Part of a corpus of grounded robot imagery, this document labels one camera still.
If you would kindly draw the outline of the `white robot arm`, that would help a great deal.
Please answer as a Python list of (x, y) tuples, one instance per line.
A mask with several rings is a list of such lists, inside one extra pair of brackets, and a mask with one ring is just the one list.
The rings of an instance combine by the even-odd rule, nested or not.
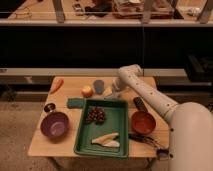
[(178, 103), (138, 77), (139, 65), (117, 70), (116, 91), (134, 90), (169, 125), (169, 171), (213, 171), (213, 114), (196, 102)]

